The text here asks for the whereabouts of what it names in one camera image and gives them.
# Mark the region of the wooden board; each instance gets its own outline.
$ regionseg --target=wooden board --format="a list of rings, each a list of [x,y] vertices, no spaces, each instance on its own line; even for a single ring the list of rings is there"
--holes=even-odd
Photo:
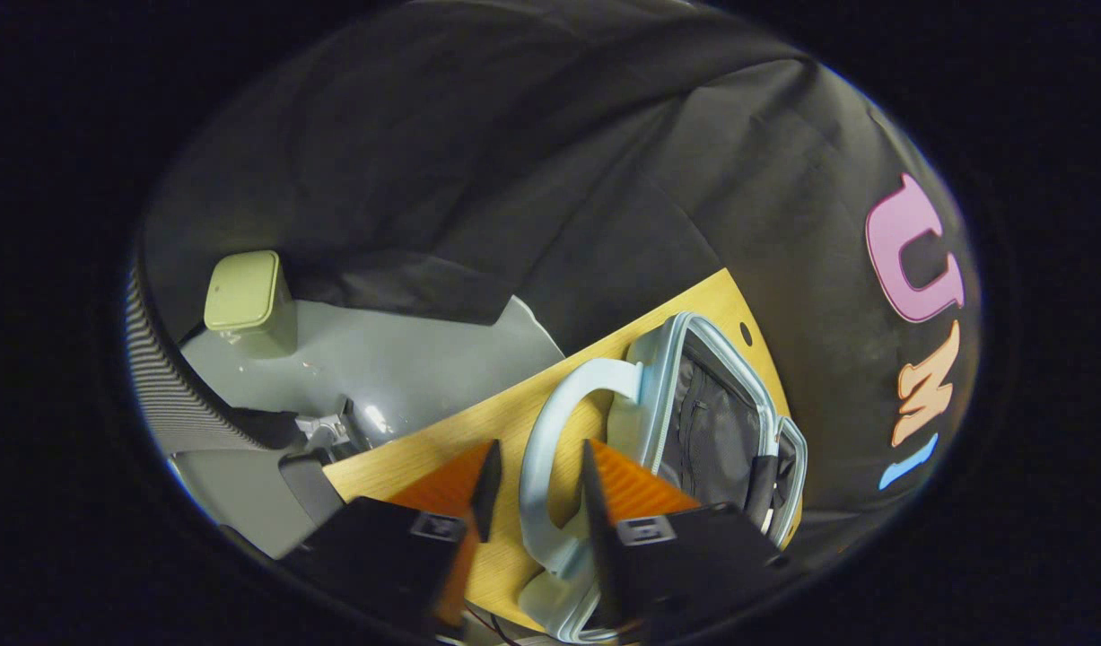
[[[617,295],[612,294],[611,298],[617,298]],[[522,529],[517,521],[517,475],[522,470],[526,437],[546,397],[567,373],[595,357],[623,359],[633,339],[662,326],[666,318],[678,311],[697,311],[713,320],[762,376],[777,413],[788,414],[781,381],[754,315],[730,273],[720,270],[584,351],[567,357],[490,399],[481,401],[417,434],[326,466],[323,471],[347,502],[360,495],[386,500],[460,451],[486,439],[501,439],[503,479],[493,511],[492,533],[490,541],[478,549],[467,598],[498,616],[541,629],[517,606],[519,591],[541,569],[522,548]],[[752,347],[740,333],[740,324],[749,328],[754,342]],[[473,365],[467,369],[475,371]],[[578,511],[581,440],[603,437],[604,415],[611,399],[612,394],[608,392],[591,394],[575,409],[563,429],[550,474],[549,500],[550,517],[559,525]]]

